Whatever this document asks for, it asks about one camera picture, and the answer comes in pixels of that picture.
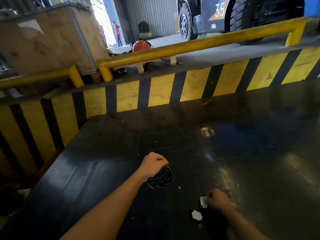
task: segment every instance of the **wooden pallet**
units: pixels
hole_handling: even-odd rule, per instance
[[[138,69],[138,73],[141,74],[141,73],[144,73],[144,68],[143,68],[144,64],[146,64],[148,62],[161,62],[161,61],[165,61],[166,63],[170,64],[171,66],[175,66],[177,64],[176,56],[170,56],[170,57],[165,57],[162,59],[147,60],[144,62],[134,63],[134,64],[130,64],[130,65],[118,66],[118,67],[115,67],[114,69],[119,69],[119,68],[124,68],[124,67],[136,67]]]

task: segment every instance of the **forklift tire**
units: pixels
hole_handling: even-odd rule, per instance
[[[254,6],[260,0],[236,0],[231,13],[230,31],[252,28],[251,17]],[[253,45],[260,42],[263,38],[241,42],[242,45]]]
[[[186,3],[182,3],[179,14],[180,34],[184,41],[195,40],[198,35],[193,33],[191,12]]]

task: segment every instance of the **number 35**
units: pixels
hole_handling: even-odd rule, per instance
[[[224,15],[224,3],[225,2],[222,2],[222,3],[218,3],[218,4],[216,4],[216,7],[217,7],[217,9],[216,9],[216,17],[218,17],[219,15],[221,16],[221,17],[223,17],[223,15]]]

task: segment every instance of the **forearm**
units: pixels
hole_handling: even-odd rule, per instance
[[[222,214],[226,217],[238,240],[269,240],[251,225],[232,205],[225,207]]]
[[[144,176],[136,171],[113,193],[82,217],[62,240],[113,240],[129,210]]]

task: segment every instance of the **black cable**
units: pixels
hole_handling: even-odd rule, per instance
[[[154,176],[150,177],[146,183],[151,188],[162,188],[169,185],[174,179],[174,175],[168,166],[164,166],[160,171]]]

